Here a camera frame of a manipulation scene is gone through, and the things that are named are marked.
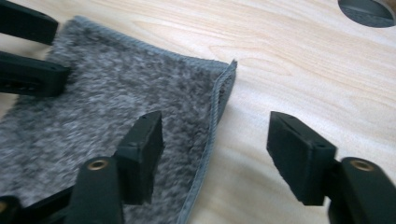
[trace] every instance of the table surface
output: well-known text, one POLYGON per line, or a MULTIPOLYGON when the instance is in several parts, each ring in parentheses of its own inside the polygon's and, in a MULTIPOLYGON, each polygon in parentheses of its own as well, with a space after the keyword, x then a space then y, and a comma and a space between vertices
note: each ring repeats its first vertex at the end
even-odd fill
MULTIPOLYGON (((336 0, 13 1, 65 23, 75 15, 177 53, 239 62, 191 223, 328 223, 304 207, 266 151, 270 111, 379 164, 396 183, 396 27, 348 19, 336 0)), ((43 59, 50 47, 0 35, 0 50, 43 59)), ((15 101, 0 94, 4 114, 15 101)))

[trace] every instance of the black clamp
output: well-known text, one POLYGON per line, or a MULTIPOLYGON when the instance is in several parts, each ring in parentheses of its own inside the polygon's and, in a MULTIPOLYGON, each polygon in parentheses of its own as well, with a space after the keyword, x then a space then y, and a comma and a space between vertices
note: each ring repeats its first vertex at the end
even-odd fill
POLYGON ((163 148, 162 114, 146 114, 112 157, 86 161, 73 187, 26 208, 15 196, 0 197, 0 224, 121 224, 122 203, 151 201, 163 148))
MULTIPOLYGON (((0 33, 50 45, 58 22, 17 4, 0 1, 0 33)), ((57 96, 64 91, 69 67, 0 51, 0 91, 57 96)))
POLYGON ((374 163, 334 159, 336 147, 297 118, 271 112, 267 150, 298 201, 332 202, 332 224, 396 223, 396 188, 374 163))

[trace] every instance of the clamp jaw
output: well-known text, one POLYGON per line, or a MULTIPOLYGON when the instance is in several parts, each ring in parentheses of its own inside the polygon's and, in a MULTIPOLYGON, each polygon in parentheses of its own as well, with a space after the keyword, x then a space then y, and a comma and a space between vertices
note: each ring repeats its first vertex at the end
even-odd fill
POLYGON ((112 157, 86 161, 76 184, 26 208, 0 197, 0 224, 123 223, 122 203, 150 202, 163 154, 160 111, 140 117, 112 157))
POLYGON ((304 205, 332 202, 332 224, 396 223, 396 188, 376 164, 334 159, 336 147, 297 118, 271 112, 267 150, 304 205))
MULTIPOLYGON (((0 0, 0 33, 50 45, 58 22, 27 7, 0 0)), ((0 91, 57 96, 64 91, 69 67, 0 51, 0 91)))

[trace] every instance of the round hole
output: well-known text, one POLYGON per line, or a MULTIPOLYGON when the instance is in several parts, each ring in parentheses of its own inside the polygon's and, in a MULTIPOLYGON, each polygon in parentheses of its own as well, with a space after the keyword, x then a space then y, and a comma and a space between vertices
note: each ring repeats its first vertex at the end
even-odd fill
POLYGON ((0 213, 6 211, 6 209, 7 209, 7 203, 0 202, 0 213))
POLYGON ((107 167, 107 165, 108 165, 108 161, 104 161, 104 160, 93 161, 88 165, 88 169, 93 171, 101 170, 107 167))
POLYGON ((359 170, 363 170, 363 171, 373 171, 374 170, 374 167, 365 161, 351 161, 350 163, 355 168, 357 168, 359 170))
POLYGON ((395 25, 394 9, 381 0, 338 0, 338 6, 348 18, 361 25, 386 28, 395 25))

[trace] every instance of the brass grommet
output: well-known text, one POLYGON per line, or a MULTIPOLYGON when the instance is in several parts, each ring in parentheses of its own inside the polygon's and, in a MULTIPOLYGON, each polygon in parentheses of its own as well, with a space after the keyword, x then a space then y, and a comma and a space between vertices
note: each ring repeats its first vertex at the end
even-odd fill
POLYGON ((365 162, 365 161, 351 161, 350 163, 351 163, 355 168, 360 169, 360 170, 363 170, 363 171, 370 172, 370 171, 373 171, 373 170, 374 170, 374 167, 373 167, 371 164, 369 164, 369 163, 367 163, 367 162, 365 162))
POLYGON ((104 161, 104 160, 93 161, 88 165, 88 169, 93 171, 101 170, 107 167, 107 165, 108 165, 108 161, 104 161))
POLYGON ((6 211, 6 209, 7 209, 7 203, 0 202, 0 213, 6 211))

